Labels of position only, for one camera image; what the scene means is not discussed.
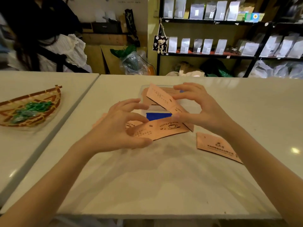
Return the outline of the clear plastic pack blue label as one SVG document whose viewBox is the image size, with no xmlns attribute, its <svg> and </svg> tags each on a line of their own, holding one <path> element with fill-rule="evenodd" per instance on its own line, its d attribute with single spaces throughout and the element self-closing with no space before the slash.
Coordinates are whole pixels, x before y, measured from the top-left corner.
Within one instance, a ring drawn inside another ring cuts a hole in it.
<svg viewBox="0 0 303 227">
<path fill-rule="evenodd" d="M 163 107 L 161 107 L 160 105 L 158 105 L 147 97 L 149 86 L 150 84 L 142 85 L 138 95 L 138 97 L 141 98 L 141 102 L 149 106 L 148 110 L 143 110 L 143 114 L 145 114 L 150 121 L 170 117 L 170 112 L 168 112 L 166 109 L 164 109 Z M 175 90 L 172 85 L 157 86 L 170 96 L 183 92 L 180 90 Z"/>
</svg>

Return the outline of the person's left forearm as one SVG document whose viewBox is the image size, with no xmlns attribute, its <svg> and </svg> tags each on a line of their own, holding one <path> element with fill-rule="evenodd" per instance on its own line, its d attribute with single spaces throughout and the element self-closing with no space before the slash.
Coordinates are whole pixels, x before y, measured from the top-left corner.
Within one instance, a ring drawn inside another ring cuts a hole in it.
<svg viewBox="0 0 303 227">
<path fill-rule="evenodd" d="M 45 227 L 56 214 L 84 166 L 93 157 L 85 137 L 1 217 L 0 227 Z"/>
</svg>

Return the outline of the person's right forearm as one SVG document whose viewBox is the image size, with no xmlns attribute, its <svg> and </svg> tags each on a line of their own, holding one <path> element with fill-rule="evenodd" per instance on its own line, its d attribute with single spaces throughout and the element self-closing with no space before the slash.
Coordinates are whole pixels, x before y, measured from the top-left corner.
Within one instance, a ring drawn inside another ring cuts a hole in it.
<svg viewBox="0 0 303 227">
<path fill-rule="evenodd" d="M 290 227 L 303 227 L 303 179 L 286 167 L 240 125 L 231 121 L 221 136 Z"/>
</svg>

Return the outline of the black metal shelf rack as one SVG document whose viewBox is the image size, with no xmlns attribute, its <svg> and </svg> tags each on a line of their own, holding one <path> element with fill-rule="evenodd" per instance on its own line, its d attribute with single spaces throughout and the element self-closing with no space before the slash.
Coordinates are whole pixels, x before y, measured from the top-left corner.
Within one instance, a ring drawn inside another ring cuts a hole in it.
<svg viewBox="0 0 303 227">
<path fill-rule="evenodd" d="M 192 4 L 190 1 L 192 0 L 187 0 L 186 9 L 190 8 Z M 213 1 L 220 0 L 200 0 L 200 3 Z M 233 47 L 239 40 L 260 44 L 253 57 L 231 56 L 226 58 L 225 56 L 189 54 L 168 54 L 168 56 L 186 57 L 186 61 L 189 61 L 189 58 L 202 57 L 204 62 L 210 58 L 215 58 L 222 61 L 234 77 L 248 77 L 255 63 L 260 60 L 303 61 L 303 57 L 300 59 L 260 57 L 260 53 L 271 35 L 288 36 L 290 33 L 298 33 L 303 36 L 303 0 L 245 0 L 244 6 L 254 6 L 254 12 L 264 13 L 262 21 L 257 23 L 164 18 L 163 6 L 164 0 L 160 0 L 159 17 L 163 18 L 162 24 L 165 34 L 169 38 L 177 37 L 179 40 L 190 38 L 191 43 L 194 39 L 213 39 L 214 44 L 219 39 L 227 39 L 228 45 Z"/>
</svg>

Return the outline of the black drawer box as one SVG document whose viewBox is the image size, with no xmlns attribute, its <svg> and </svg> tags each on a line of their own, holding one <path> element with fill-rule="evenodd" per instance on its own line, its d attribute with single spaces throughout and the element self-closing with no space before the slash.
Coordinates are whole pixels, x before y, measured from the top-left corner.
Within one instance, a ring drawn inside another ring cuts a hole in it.
<svg viewBox="0 0 303 227">
<path fill-rule="evenodd" d="M 122 34 L 119 21 L 92 22 L 92 29 L 95 34 Z"/>
</svg>

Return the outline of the person's left hand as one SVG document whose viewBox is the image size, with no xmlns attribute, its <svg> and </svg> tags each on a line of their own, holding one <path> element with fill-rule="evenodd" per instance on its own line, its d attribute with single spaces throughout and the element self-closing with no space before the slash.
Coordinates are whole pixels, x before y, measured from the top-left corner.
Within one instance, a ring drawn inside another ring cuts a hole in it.
<svg viewBox="0 0 303 227">
<path fill-rule="evenodd" d="M 82 138 L 86 148 L 94 153 L 127 149 L 127 141 L 132 136 L 126 131 L 126 123 L 129 121 L 147 123 L 149 120 L 141 114 L 124 112 L 119 108 L 140 101 L 139 98 L 127 99 L 114 104 L 104 119 Z"/>
</svg>

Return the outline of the person's right hand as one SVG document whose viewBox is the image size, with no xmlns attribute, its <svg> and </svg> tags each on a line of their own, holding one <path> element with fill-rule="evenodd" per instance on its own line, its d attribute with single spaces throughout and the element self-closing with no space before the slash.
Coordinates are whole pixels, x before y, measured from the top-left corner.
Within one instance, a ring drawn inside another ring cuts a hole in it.
<svg viewBox="0 0 303 227">
<path fill-rule="evenodd" d="M 230 128 L 233 128 L 235 122 L 222 109 L 216 100 L 207 93 L 205 87 L 200 92 L 183 91 L 173 95 L 175 100 L 188 99 L 196 102 L 201 107 L 201 123 L 192 123 L 200 126 L 216 135 L 226 138 Z"/>
</svg>

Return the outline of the woven bamboo basket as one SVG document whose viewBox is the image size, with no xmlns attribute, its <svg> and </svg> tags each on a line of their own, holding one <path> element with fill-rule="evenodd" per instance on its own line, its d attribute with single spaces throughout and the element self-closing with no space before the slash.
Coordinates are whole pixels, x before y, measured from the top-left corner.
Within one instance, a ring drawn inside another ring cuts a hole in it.
<svg viewBox="0 0 303 227">
<path fill-rule="evenodd" d="M 18 129 L 36 129 L 37 127 L 45 125 L 55 117 L 59 110 L 61 103 L 61 88 L 62 86 L 55 85 L 55 87 L 51 89 L 0 102 L 0 126 Z M 51 106 L 48 111 L 39 113 L 36 117 L 28 119 L 27 121 L 18 124 L 10 123 L 14 111 L 20 109 L 29 102 L 40 101 L 51 101 L 53 106 Z"/>
</svg>

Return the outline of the pile of green wrapped candies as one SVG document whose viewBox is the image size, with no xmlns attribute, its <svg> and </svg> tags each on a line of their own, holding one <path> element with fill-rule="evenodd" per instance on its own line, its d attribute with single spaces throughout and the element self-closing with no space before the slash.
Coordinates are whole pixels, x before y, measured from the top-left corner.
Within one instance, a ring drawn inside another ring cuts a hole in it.
<svg viewBox="0 0 303 227">
<path fill-rule="evenodd" d="M 48 111 L 53 103 L 51 101 L 40 101 L 40 102 L 29 102 L 20 109 L 14 111 L 10 123 L 18 124 L 33 117 L 36 117 L 39 113 L 44 113 Z"/>
</svg>

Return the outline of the brown cardboard box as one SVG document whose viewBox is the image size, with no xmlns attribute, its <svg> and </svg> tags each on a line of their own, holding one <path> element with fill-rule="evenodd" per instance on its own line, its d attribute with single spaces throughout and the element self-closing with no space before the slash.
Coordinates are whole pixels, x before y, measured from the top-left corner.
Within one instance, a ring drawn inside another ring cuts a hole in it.
<svg viewBox="0 0 303 227">
<path fill-rule="evenodd" d="M 127 46 L 86 45 L 87 64 L 91 66 L 93 73 L 124 75 L 119 58 L 115 57 L 110 50 L 125 50 L 126 48 Z"/>
</svg>

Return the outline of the green and clear plastic bag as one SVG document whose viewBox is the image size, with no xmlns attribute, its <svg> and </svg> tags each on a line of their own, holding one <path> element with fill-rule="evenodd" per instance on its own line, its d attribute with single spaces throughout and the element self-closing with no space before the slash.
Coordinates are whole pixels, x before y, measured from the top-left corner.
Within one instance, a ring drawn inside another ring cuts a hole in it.
<svg viewBox="0 0 303 227">
<path fill-rule="evenodd" d="M 125 75 L 148 75 L 149 69 L 135 45 L 129 45 L 126 49 L 110 49 L 110 52 L 120 60 L 120 68 Z"/>
</svg>

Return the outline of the pink paper cup sleeve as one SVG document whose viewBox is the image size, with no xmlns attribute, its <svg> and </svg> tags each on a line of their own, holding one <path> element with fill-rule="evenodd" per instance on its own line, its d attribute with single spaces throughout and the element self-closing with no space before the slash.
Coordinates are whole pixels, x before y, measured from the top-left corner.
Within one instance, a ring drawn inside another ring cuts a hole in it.
<svg viewBox="0 0 303 227">
<path fill-rule="evenodd" d="M 196 141 L 197 149 L 210 152 L 213 154 L 217 154 L 243 164 L 238 154 L 233 150 L 230 144 L 222 137 L 197 132 L 196 140 L 197 140 Z"/>
<path fill-rule="evenodd" d="M 172 115 L 188 113 L 188 111 L 181 106 L 177 100 L 155 84 L 149 85 L 146 97 L 157 103 Z M 179 133 L 186 133 L 189 131 L 194 132 L 194 125 L 187 122 L 173 122 L 171 117 L 167 117 L 130 127 L 126 131 L 132 137 L 149 138 L 155 141 Z"/>
</svg>

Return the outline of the white plastic bag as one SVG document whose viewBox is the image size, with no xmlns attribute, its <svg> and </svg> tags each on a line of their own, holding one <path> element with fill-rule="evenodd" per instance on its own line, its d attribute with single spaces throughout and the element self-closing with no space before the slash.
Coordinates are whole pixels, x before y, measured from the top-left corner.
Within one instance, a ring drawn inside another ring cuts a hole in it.
<svg viewBox="0 0 303 227">
<path fill-rule="evenodd" d="M 166 76 L 205 77 L 205 72 L 188 62 L 182 61 L 174 65 L 172 71 L 166 74 Z"/>
</svg>

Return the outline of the dark green bag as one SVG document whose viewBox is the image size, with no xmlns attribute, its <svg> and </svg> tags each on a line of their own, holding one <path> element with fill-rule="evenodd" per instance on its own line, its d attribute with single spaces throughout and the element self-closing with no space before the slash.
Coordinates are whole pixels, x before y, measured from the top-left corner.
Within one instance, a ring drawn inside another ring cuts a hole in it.
<svg viewBox="0 0 303 227">
<path fill-rule="evenodd" d="M 223 62 L 215 58 L 206 60 L 199 68 L 205 73 L 206 77 L 234 77 Z"/>
</svg>

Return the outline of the colourful small boxes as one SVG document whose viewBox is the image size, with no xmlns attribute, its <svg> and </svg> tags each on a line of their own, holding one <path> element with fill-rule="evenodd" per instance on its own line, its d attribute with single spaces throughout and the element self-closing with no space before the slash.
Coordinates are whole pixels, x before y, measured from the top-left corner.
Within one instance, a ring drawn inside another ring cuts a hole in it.
<svg viewBox="0 0 303 227">
<path fill-rule="evenodd" d="M 264 17 L 264 13 L 254 12 L 254 9 L 254 6 L 241 6 L 239 8 L 236 21 L 243 21 L 248 23 L 261 22 Z"/>
</svg>

